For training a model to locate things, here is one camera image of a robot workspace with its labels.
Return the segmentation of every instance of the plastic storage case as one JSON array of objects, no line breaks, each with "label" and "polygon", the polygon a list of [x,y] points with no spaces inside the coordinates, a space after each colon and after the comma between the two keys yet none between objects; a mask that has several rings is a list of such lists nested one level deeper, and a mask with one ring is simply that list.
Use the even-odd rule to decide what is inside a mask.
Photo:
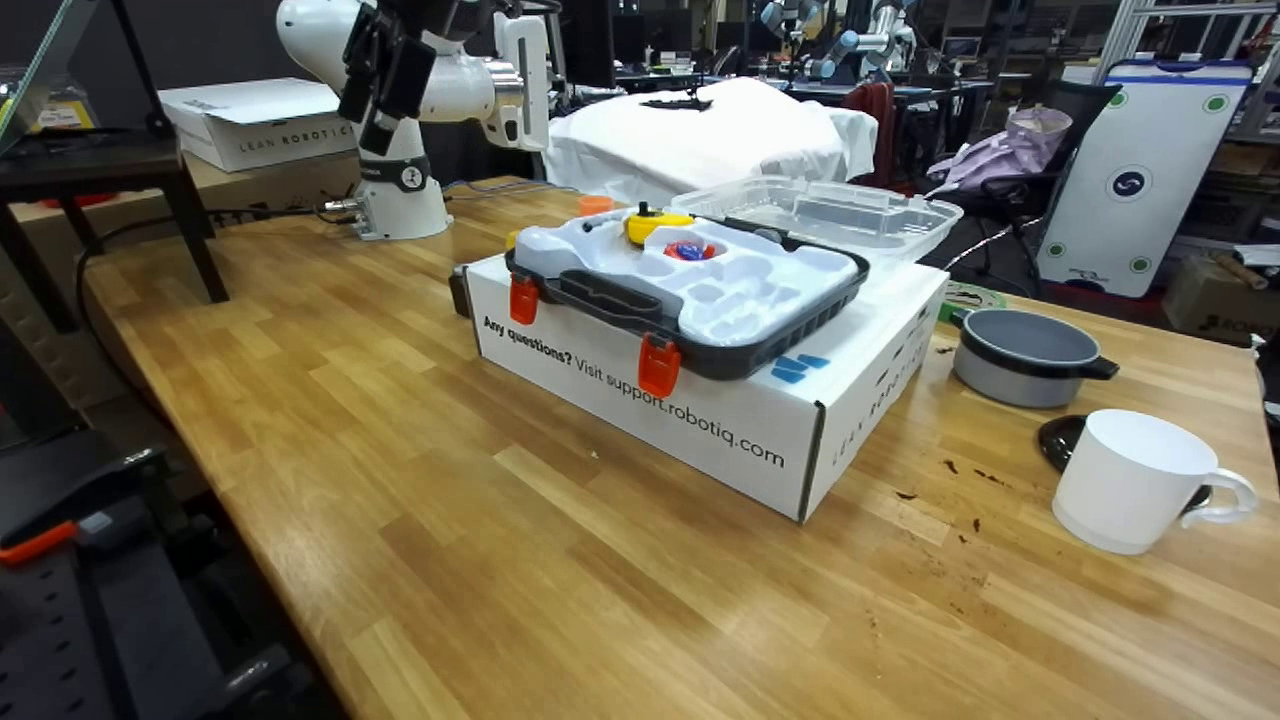
[{"label": "plastic storage case", "polygon": [[689,193],[675,196],[671,208],[783,226],[810,243],[861,250],[872,268],[928,254],[964,215],[959,202],[942,200],[789,174],[755,174],[745,184]]},{"label": "plastic storage case", "polygon": [[741,380],[830,321],[869,259],[711,218],[623,241],[623,212],[524,226],[506,250],[513,321],[536,299],[572,305],[641,330],[641,388],[667,395],[675,372]]}]

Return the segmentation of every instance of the white cardboard box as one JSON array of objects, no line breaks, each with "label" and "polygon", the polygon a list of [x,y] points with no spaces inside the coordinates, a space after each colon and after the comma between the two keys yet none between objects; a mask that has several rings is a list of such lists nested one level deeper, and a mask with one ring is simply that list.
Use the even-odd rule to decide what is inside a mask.
[{"label": "white cardboard box", "polygon": [[480,357],[560,401],[678,454],[721,484],[806,520],[853,465],[889,405],[914,376],[949,276],[905,264],[869,282],[839,317],[800,338],[800,380],[770,368],[748,380],[678,372],[667,401],[634,388],[641,338],[562,305],[531,325],[506,317],[505,254],[467,264],[467,311]]},{"label": "white cardboard box", "polygon": [[354,151],[351,125],[334,115],[334,90],[314,78],[162,87],[158,102],[185,151],[225,170]]}]

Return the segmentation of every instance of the coffee mug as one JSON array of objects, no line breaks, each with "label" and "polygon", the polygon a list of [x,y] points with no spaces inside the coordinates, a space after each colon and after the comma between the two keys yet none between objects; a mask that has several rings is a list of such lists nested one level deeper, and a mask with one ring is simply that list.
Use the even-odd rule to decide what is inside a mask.
[{"label": "coffee mug", "polygon": [[1086,413],[1050,494],[1050,514],[1072,537],[1119,555],[1147,550],[1171,523],[1236,523],[1248,513],[1253,484],[1218,469],[1200,435],[1122,409]]}]

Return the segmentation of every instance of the mug handle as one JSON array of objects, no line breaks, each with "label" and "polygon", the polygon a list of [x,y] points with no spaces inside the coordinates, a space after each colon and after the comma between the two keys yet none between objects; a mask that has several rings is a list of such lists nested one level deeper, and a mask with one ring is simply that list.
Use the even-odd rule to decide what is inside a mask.
[{"label": "mug handle", "polygon": [[1200,502],[1179,520],[1179,527],[1236,523],[1256,513],[1256,488],[1238,472],[1214,469],[1213,476],[1203,476],[1203,484],[1233,491],[1233,502]]}]

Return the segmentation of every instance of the gray pot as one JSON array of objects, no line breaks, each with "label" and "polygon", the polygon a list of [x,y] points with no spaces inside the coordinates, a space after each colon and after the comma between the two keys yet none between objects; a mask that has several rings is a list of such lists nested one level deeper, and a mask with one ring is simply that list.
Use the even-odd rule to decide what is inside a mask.
[{"label": "gray pot", "polygon": [[1081,380],[1113,380],[1116,363],[1072,325],[999,309],[959,321],[954,376],[999,405],[1068,409]]}]

